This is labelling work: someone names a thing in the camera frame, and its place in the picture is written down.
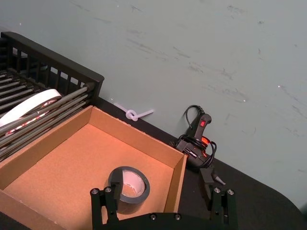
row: black tabletop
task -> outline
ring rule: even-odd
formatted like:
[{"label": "black tabletop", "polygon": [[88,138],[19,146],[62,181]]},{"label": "black tabletop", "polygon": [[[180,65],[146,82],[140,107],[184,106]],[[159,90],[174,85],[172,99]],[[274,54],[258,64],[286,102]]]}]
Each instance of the black tabletop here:
[{"label": "black tabletop", "polygon": [[[128,120],[120,109],[103,99],[98,101],[97,107],[164,143],[169,144],[175,140],[175,137],[143,120],[139,119],[137,122]],[[302,213],[288,198],[219,160],[214,161],[214,166],[219,176],[226,182],[225,188],[233,189],[236,194],[240,230],[307,229]],[[179,212],[209,218],[210,213],[201,197],[198,179],[198,173],[185,171]],[[28,228],[0,213],[0,230],[25,229]]]}]

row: red switch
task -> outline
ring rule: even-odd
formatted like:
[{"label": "red switch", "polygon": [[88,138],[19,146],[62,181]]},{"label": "red switch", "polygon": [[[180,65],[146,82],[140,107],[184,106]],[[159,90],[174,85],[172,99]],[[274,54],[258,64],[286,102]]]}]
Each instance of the red switch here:
[{"label": "red switch", "polygon": [[201,127],[204,127],[206,122],[204,120],[201,120]]}]

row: roll of tape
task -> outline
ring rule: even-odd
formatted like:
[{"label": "roll of tape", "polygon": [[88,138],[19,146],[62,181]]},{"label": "roll of tape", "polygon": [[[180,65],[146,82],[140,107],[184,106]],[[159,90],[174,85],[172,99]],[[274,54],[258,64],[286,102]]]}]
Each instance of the roll of tape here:
[{"label": "roll of tape", "polygon": [[[123,189],[118,203],[118,213],[134,213],[141,207],[149,195],[149,181],[142,172],[135,168],[122,166],[116,169],[121,169],[123,172]],[[111,185],[113,171],[109,175],[109,185]]]},{"label": "roll of tape", "polygon": [[59,94],[58,91],[51,89],[40,92],[33,97],[25,100],[24,102],[20,103],[10,111],[8,111],[1,119],[0,119],[0,127],[4,126],[10,122],[16,121],[22,116],[31,113],[38,108],[47,106],[48,104],[56,102],[62,96]]}]

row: white zip tie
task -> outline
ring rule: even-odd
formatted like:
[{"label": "white zip tie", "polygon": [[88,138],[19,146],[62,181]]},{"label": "white zip tie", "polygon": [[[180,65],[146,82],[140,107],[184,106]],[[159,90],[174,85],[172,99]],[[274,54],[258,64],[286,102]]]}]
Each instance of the white zip tie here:
[{"label": "white zip tie", "polygon": [[152,114],[154,112],[154,109],[151,109],[151,110],[148,110],[147,112],[137,114],[134,110],[125,109],[120,104],[114,103],[114,105],[120,108],[122,111],[124,111],[126,113],[126,118],[131,119],[132,121],[137,121],[140,117],[146,116],[148,114]]}]

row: open cardboard box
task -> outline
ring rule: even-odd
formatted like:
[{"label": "open cardboard box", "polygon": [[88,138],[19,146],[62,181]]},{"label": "open cardboard box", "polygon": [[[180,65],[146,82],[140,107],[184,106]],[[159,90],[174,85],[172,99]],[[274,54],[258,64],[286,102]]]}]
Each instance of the open cardboard box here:
[{"label": "open cardboard box", "polygon": [[31,229],[90,230],[90,190],[131,166],[145,174],[150,194],[119,219],[177,212],[185,164],[182,153],[89,106],[0,163],[0,211]]}]

